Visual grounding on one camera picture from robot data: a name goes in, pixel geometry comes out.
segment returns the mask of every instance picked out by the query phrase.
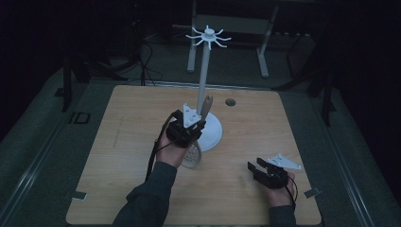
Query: wooden board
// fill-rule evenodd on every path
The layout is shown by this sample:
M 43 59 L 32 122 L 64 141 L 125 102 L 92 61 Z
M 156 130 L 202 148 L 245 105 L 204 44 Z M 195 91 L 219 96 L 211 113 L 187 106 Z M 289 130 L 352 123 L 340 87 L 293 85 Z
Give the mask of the wooden board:
M 269 223 L 262 186 L 247 162 L 279 153 L 303 165 L 280 97 L 275 92 L 206 90 L 223 135 L 194 168 L 181 166 L 172 188 L 167 225 L 262 225 Z M 115 87 L 67 214 L 71 224 L 110 224 L 131 190 L 144 182 L 153 142 L 168 116 L 186 102 L 197 106 L 198 89 Z M 233 98 L 236 105 L 225 104 Z M 319 224 L 321 216 L 305 170 L 296 174 L 298 224 Z

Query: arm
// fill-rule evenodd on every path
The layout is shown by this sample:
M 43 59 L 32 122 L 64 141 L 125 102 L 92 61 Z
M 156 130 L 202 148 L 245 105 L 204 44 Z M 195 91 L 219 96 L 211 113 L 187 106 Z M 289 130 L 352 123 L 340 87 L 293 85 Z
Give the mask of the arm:
M 160 148 L 170 144 L 163 134 Z M 127 196 L 113 226 L 163 226 L 168 213 L 171 188 L 185 155 L 186 148 L 173 144 L 156 154 L 156 163 L 148 180 L 135 187 Z
M 295 178 L 293 173 L 288 173 L 291 179 Z M 287 188 L 294 194 L 293 182 L 288 181 Z M 291 197 L 285 188 L 269 189 L 265 187 L 268 202 L 270 204 L 270 226 L 271 227 L 293 227 L 297 226 L 294 210 L 291 206 Z

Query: dark background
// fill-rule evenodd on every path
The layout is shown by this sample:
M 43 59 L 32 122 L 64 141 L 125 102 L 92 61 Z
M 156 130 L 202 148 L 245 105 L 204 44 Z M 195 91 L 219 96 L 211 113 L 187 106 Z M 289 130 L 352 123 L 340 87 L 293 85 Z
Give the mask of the dark background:
M 243 1 L 214 1 L 216 6 L 199 2 L 199 10 L 211 14 L 269 18 L 258 7 L 260 1 L 247 2 L 246 7 Z M 191 16 L 190 1 L 184 0 L 0 4 L 0 139 L 62 67 L 65 53 L 80 51 L 94 61 L 107 62 L 110 46 L 123 55 L 130 52 L 118 40 L 131 22 L 140 20 L 143 27 L 152 26 L 168 38 L 171 24 L 190 25 Z M 330 62 L 335 86 L 400 202 L 401 4 L 378 0 L 347 2 L 347 6 L 283 4 L 274 30 L 311 33 L 317 42 L 311 60 Z

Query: hand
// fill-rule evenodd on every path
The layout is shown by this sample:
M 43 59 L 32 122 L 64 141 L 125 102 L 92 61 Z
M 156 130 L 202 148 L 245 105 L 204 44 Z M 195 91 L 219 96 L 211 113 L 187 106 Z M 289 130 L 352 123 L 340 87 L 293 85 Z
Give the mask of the hand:
M 158 149 L 160 148 L 162 149 L 156 153 L 156 161 L 167 163 L 176 168 L 183 162 L 183 157 L 187 150 L 187 148 L 179 148 L 174 143 L 171 143 L 166 136 L 166 131 L 163 133 L 162 138 L 160 138 Z
M 288 176 L 292 180 L 295 180 L 295 174 L 289 172 Z M 294 182 L 291 179 L 288 179 L 288 184 L 287 184 L 287 188 L 291 193 L 291 195 L 289 195 L 289 193 L 284 187 L 280 189 L 270 189 L 268 187 L 265 187 L 270 207 L 292 205 L 291 197 L 294 195 Z

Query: white base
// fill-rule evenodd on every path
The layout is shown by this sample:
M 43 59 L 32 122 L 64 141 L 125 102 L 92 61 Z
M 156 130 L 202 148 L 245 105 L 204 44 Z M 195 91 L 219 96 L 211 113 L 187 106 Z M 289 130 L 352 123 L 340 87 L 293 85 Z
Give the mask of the white base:
M 201 131 L 201 137 L 198 139 L 200 150 L 202 152 L 214 148 L 221 140 L 223 135 L 223 128 L 220 121 L 212 113 L 206 116 L 206 125 Z

